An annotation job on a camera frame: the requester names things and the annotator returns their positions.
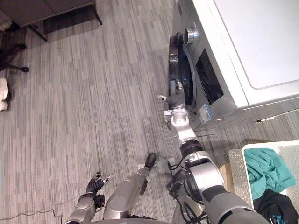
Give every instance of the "black rubber foot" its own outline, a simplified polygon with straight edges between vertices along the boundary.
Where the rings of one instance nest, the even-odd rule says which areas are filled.
[[[144,166],[149,168],[149,169],[152,169],[153,166],[155,165],[155,161],[156,161],[156,154],[150,153],[148,158],[146,159],[146,162],[145,162]]]
[[[22,72],[29,72],[29,68],[28,67],[22,67],[21,70],[22,70]]]
[[[26,48],[26,45],[25,45],[25,44],[23,44],[23,43],[19,44],[19,49],[23,50],[23,49],[25,49],[25,48]]]

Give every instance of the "gray striped carpet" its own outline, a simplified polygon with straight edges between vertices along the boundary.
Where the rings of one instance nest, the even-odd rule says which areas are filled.
[[[180,153],[155,95],[167,92],[172,1],[99,0],[97,8],[103,26],[86,21],[49,33],[48,42],[28,30],[28,48],[13,63],[30,72],[0,73],[13,94],[0,113],[0,219],[54,208],[65,221],[93,173],[115,175],[102,191],[108,198],[154,152],[161,162],[133,213],[171,221],[166,159]],[[197,134],[222,165],[246,139],[298,139],[298,120],[294,112]],[[1,223],[58,222],[47,213]]]

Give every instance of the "chair wheel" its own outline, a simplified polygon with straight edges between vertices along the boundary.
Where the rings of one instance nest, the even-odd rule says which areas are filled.
[[[22,72],[29,72],[29,68],[28,67],[22,67],[21,70],[22,70]]]
[[[26,48],[26,45],[25,45],[25,44],[23,44],[23,43],[19,44],[19,49],[23,50],[23,49],[25,49],[25,48]]]

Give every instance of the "green cloth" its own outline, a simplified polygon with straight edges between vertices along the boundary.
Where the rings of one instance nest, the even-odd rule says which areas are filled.
[[[290,170],[272,149],[246,149],[244,155],[253,200],[260,198],[266,189],[279,193],[295,185]]]

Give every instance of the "black cable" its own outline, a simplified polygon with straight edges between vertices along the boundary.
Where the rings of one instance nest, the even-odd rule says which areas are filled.
[[[171,179],[173,179],[173,173],[172,173],[173,170],[177,169],[178,167],[182,167],[183,169],[186,169],[185,167],[183,167],[183,166],[181,165],[183,159],[184,159],[184,157],[180,160],[180,162],[179,162],[178,164],[175,164],[175,165],[171,165],[170,162],[167,163],[167,164],[168,164],[168,169],[169,169],[170,174],[171,174]],[[187,188],[186,188],[186,179],[183,180],[183,183],[182,183],[182,184],[183,184],[183,186],[184,186],[184,189],[185,189],[186,194],[187,194],[193,201],[195,201],[196,203],[198,203],[198,204],[202,204],[202,205],[203,205],[203,202],[202,202],[202,201],[198,201],[198,200],[194,199],[194,198],[192,197],[192,195],[189,193],[189,191],[187,190]],[[202,221],[202,220],[205,220],[205,219],[206,219],[207,223],[210,224],[210,222],[209,222],[209,220],[208,220],[208,217],[205,216],[205,215],[206,215],[205,212],[202,212],[202,214],[198,217],[198,216],[195,214],[195,212],[192,210],[192,208],[190,207],[190,205],[189,205],[188,203],[184,202],[184,209],[185,209],[186,214],[187,214],[187,216],[188,216],[188,218],[189,218],[189,220],[188,220],[188,219],[185,217],[185,215],[184,215],[184,212],[183,212],[183,206],[182,206],[181,202],[178,200],[178,198],[176,198],[176,200],[177,200],[177,202],[178,202],[178,204],[179,204],[182,218],[183,218],[183,220],[186,222],[186,224],[194,224],[194,223],[201,224],[201,221]]]
[[[183,159],[184,159],[184,157],[180,160],[180,162],[179,162],[178,164],[172,165],[172,166],[171,166],[171,170],[175,170],[175,169],[177,169],[177,168],[181,165]]]
[[[55,214],[54,209],[50,209],[50,210],[48,210],[48,211],[36,211],[36,212],[34,212],[34,213],[32,213],[32,214],[20,213],[20,214],[14,216],[14,217],[10,217],[10,218],[2,218],[2,219],[0,219],[0,221],[11,220],[11,219],[17,218],[18,216],[21,216],[21,215],[24,215],[24,216],[33,216],[33,215],[35,215],[35,214],[37,214],[37,213],[47,213],[47,212],[50,212],[50,211],[53,212],[53,216],[54,216],[55,218],[59,218],[59,217],[60,217],[60,224],[62,224],[62,217],[63,217],[63,215],[57,216],[57,215]]]
[[[187,216],[189,217],[189,219],[193,223],[201,224],[201,222],[200,222],[201,216],[198,217],[187,202],[184,202],[183,205],[184,205],[185,211],[186,211]]]

